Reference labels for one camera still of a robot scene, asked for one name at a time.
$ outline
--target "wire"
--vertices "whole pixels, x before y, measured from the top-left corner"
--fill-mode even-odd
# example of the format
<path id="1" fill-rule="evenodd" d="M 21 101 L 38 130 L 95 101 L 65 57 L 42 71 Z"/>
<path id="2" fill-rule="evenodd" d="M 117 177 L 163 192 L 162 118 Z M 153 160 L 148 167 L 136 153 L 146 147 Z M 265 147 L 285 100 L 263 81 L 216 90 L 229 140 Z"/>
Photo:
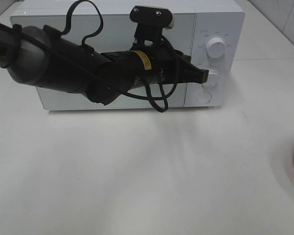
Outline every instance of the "wire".
<path id="1" fill-rule="evenodd" d="M 100 18 L 100 26 L 99 26 L 99 28 L 97 29 L 97 31 L 94 32 L 94 33 L 92 33 L 92 34 L 86 35 L 86 36 L 83 38 L 83 40 L 82 40 L 82 45 L 85 45 L 85 41 L 86 41 L 87 38 L 92 38 L 92 37 L 97 36 L 98 34 L 101 33 L 101 31 L 102 31 L 102 29 L 103 29 L 103 18 L 102 18 L 102 15 L 101 15 L 99 9 L 97 8 L 97 6 L 96 6 L 92 1 L 89 1 L 89 0 L 78 0 L 78 1 L 74 2 L 74 3 L 70 6 L 70 8 L 69 8 L 69 10 L 68 10 L 68 12 L 67 12 L 67 16 L 66 16 L 65 28 L 64 28 L 64 30 L 61 32 L 61 35 L 66 35 L 66 34 L 68 34 L 68 33 L 70 32 L 71 27 L 72 27 L 72 15 L 73 15 L 73 12 L 74 12 L 74 10 L 77 8 L 77 6 L 78 6 L 80 3 L 82 3 L 82 2 L 89 2 L 89 3 L 91 3 L 91 4 L 94 6 L 94 8 L 96 9 L 96 11 L 98 12 L 98 15 L 99 15 L 99 18 Z"/>
<path id="2" fill-rule="evenodd" d="M 169 104 L 168 104 L 168 100 L 165 98 L 165 92 L 164 92 L 164 90 L 163 90 L 163 86 L 162 86 L 162 82 L 161 82 L 161 79 L 160 78 L 158 78 L 158 82 L 160 82 L 159 83 L 159 88 L 160 88 L 160 92 L 161 92 L 161 95 L 162 95 L 162 97 L 163 97 L 163 102 L 164 102 L 164 104 L 165 104 L 165 107 L 164 107 L 164 109 L 163 108 L 161 108 L 156 102 L 155 102 L 155 100 L 153 99 L 153 97 L 152 97 L 152 94 L 151 94 L 151 89 L 150 89 L 150 85 L 149 85 L 149 83 L 147 83 L 146 82 L 146 80 L 145 79 L 143 79 L 143 78 L 140 78 L 140 77 L 137 77 L 141 82 L 142 82 L 142 84 L 144 85 L 144 87 L 145 87 L 145 90 L 146 90 L 146 95 L 147 95 L 147 97 L 148 97 L 148 101 L 149 101 L 149 103 L 151 104 L 151 106 L 155 109 L 155 110 L 157 110 L 158 112 L 161 112 L 161 113 L 164 113 L 166 110 L 168 110 L 168 108 L 169 108 Z"/>
<path id="3" fill-rule="evenodd" d="M 45 52 L 48 52 L 49 54 L 51 54 L 53 56 L 56 56 L 57 58 L 65 61 L 66 63 L 78 68 L 80 71 L 83 71 L 84 73 L 88 74 L 90 77 L 102 82 L 103 84 L 105 84 L 106 86 L 110 87 L 111 89 L 117 91 L 120 94 L 123 94 L 123 95 L 125 95 L 127 97 L 134 98 L 134 99 L 150 101 L 150 97 L 141 96 L 141 95 L 135 95 L 135 94 L 132 94 L 132 93 L 124 92 L 121 89 L 112 86 L 111 84 L 109 84 L 105 80 L 103 80 L 102 78 L 100 78 L 100 77 L 94 75 L 93 73 L 91 73 L 89 70 L 85 69 L 84 67 L 82 67 L 79 64 L 75 63 L 74 61 L 66 58 L 65 56 L 60 55 L 59 53 L 53 51 L 51 48 L 49 48 L 45 44 L 41 43 L 40 41 L 36 40 L 35 38 L 32 38 L 31 36 L 29 36 L 27 34 L 24 34 L 24 33 L 20 32 L 20 31 L 16 31 L 15 29 L 7 27 L 7 26 L 5 26 L 5 25 L 3 25 L 1 23 L 0 23 L 0 29 L 7 32 L 7 33 L 10 33 L 10 34 L 18 34 L 18 36 L 21 39 L 26 40 L 26 41 L 34 44 L 35 46 L 39 47 L 41 50 L 43 50 Z M 165 96 L 162 96 L 162 97 L 152 97 L 152 99 L 154 101 L 162 100 L 162 101 L 165 102 L 165 99 L 169 98 L 174 93 L 174 91 L 176 90 L 177 83 L 178 83 L 178 74 L 179 74 L 180 64 L 179 64 L 179 59 L 178 59 L 177 53 L 175 52 L 175 50 L 174 50 L 173 46 L 171 45 L 171 43 L 164 36 L 162 36 L 162 40 L 164 42 L 164 46 L 166 46 L 171 51 L 173 57 L 175 58 L 175 80 L 174 80 L 173 87 L 172 87 L 171 91 L 168 94 L 166 94 Z"/>

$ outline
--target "black cable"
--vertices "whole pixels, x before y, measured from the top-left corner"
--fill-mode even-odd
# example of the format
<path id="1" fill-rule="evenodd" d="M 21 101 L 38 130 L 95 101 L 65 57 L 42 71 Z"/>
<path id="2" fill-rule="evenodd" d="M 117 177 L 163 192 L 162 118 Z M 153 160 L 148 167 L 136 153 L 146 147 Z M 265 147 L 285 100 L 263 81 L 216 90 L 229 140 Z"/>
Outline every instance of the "black cable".
<path id="1" fill-rule="evenodd" d="M 68 34 L 68 33 L 70 32 L 71 27 L 72 27 L 72 15 L 73 15 L 73 12 L 74 12 L 74 10 L 77 8 L 77 6 L 78 6 L 80 3 L 82 3 L 82 2 L 89 2 L 89 3 L 91 3 L 91 4 L 94 6 L 94 8 L 96 9 L 96 11 L 98 12 L 98 15 L 99 15 L 99 18 L 100 18 L 100 26 L 99 26 L 99 28 L 97 29 L 97 31 L 94 32 L 94 33 L 92 33 L 92 34 L 86 35 L 86 36 L 83 38 L 83 40 L 82 40 L 82 45 L 85 45 L 85 41 L 86 41 L 87 38 L 92 38 L 92 37 L 97 36 L 98 34 L 101 33 L 101 31 L 102 31 L 102 29 L 103 29 L 103 18 L 102 18 L 102 15 L 101 15 L 99 9 L 97 8 L 97 6 L 96 6 L 92 1 L 89 1 L 89 0 L 78 0 L 78 1 L 74 2 L 74 3 L 70 6 L 70 8 L 69 8 L 69 10 L 68 10 L 68 12 L 67 12 L 67 16 L 66 16 L 65 28 L 64 28 L 64 30 L 61 32 L 61 35 L 66 35 L 66 34 Z"/>
<path id="2" fill-rule="evenodd" d="M 178 58 L 178 55 L 175 51 L 175 49 L 173 48 L 173 46 L 171 45 L 171 43 L 169 42 L 169 40 L 165 37 L 165 36 L 161 36 L 162 40 L 164 41 L 164 45 L 166 47 L 168 47 L 174 57 L 174 60 L 175 60 L 175 79 L 174 79 L 174 84 L 173 84 L 173 87 L 171 89 L 171 91 L 165 95 L 165 98 L 169 98 L 171 95 L 173 95 L 173 93 L 175 92 L 176 90 L 176 87 L 177 87 L 177 83 L 178 83 L 178 76 L 179 76 L 179 73 L 180 73 L 180 61 L 179 61 L 179 58 Z"/>
<path id="3" fill-rule="evenodd" d="M 149 85 L 149 83 L 147 83 L 147 81 L 145 80 L 145 79 L 143 79 L 143 78 L 140 78 L 140 77 L 137 77 L 141 82 L 142 82 L 142 84 L 144 85 L 144 87 L 145 87 L 145 90 L 146 90 L 146 95 L 147 95 L 147 97 L 148 97 L 148 101 L 149 101 L 149 103 L 151 104 L 151 106 L 155 109 L 155 110 L 157 110 L 158 112 L 161 112 L 161 113 L 163 113 L 163 112 L 165 112 L 166 110 L 168 110 L 168 108 L 169 108 L 169 104 L 168 104 L 168 101 L 167 101 L 167 99 L 165 98 L 165 92 L 164 92 L 164 90 L 163 90 L 163 86 L 162 86 L 162 84 L 160 83 L 159 84 L 159 87 L 160 87 L 160 92 L 161 92 L 161 95 L 162 95 L 162 97 L 163 97 L 163 102 L 164 102 L 164 104 L 165 104 L 165 107 L 164 107 L 164 109 L 163 108 L 161 108 L 156 102 L 155 102 L 155 100 L 153 99 L 153 97 L 152 97 L 152 94 L 151 94 L 151 89 L 150 89 L 150 85 Z"/>

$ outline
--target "timer knob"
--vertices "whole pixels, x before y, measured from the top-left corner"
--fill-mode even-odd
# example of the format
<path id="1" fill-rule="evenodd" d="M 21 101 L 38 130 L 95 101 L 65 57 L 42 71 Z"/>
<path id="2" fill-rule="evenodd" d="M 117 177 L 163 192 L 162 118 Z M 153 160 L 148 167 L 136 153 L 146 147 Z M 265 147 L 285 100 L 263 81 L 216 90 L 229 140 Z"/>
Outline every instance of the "timer knob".
<path id="1" fill-rule="evenodd" d="M 207 82 L 203 83 L 205 87 L 213 87 L 217 85 L 219 81 L 219 71 L 216 69 L 209 69 L 208 80 Z"/>
<path id="2" fill-rule="evenodd" d="M 207 53 L 211 58 L 219 58 L 225 53 L 225 41 L 221 37 L 214 37 L 210 39 L 207 44 Z"/>

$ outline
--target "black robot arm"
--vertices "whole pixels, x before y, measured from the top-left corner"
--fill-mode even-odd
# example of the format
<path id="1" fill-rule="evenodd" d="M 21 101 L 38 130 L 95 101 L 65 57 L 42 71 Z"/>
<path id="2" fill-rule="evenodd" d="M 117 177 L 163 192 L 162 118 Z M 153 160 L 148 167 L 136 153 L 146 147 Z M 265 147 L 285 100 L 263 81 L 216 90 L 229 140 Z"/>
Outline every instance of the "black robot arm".
<path id="1" fill-rule="evenodd" d="M 43 29 L 34 26 L 13 28 L 0 24 L 0 67 L 6 68 L 18 83 L 36 87 L 84 94 L 90 101 L 108 105 L 121 94 L 148 100 L 159 112 L 168 109 L 167 98 L 178 83 L 204 83 L 208 71 L 200 70 L 190 63 L 190 56 L 174 50 L 162 35 L 164 27 L 171 27 L 172 13 L 163 8 L 135 6 L 130 18 L 138 24 L 135 42 L 129 51 L 97 53 L 85 43 L 89 37 L 98 35 L 103 29 L 100 17 L 99 29 L 84 37 L 82 45 L 63 38 L 71 29 L 71 17 L 81 2 L 76 1 L 69 9 L 64 31 L 48 25 Z M 157 83 L 161 97 L 152 97 L 150 84 Z M 173 84 L 165 94 L 164 84 Z M 128 91 L 145 87 L 146 96 Z M 156 101 L 164 101 L 161 108 Z"/>

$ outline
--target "round button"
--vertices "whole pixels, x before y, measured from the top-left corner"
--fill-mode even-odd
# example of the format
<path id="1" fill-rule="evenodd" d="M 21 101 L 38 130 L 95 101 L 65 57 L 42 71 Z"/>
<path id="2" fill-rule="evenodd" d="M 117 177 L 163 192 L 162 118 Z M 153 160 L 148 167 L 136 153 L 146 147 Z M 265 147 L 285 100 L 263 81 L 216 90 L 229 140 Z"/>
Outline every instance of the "round button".
<path id="1" fill-rule="evenodd" d="M 225 53 L 225 41 L 220 37 L 215 37 L 207 42 L 207 53 L 211 58 L 220 58 Z"/>
<path id="2" fill-rule="evenodd" d="M 207 82 L 203 83 L 203 86 L 205 87 L 213 87 L 217 85 L 219 81 L 219 71 L 216 69 L 210 69 L 208 74 L 208 80 Z"/>
<path id="3" fill-rule="evenodd" d="M 209 92 L 202 92 L 197 96 L 197 102 L 200 104 L 209 104 L 212 95 Z"/>

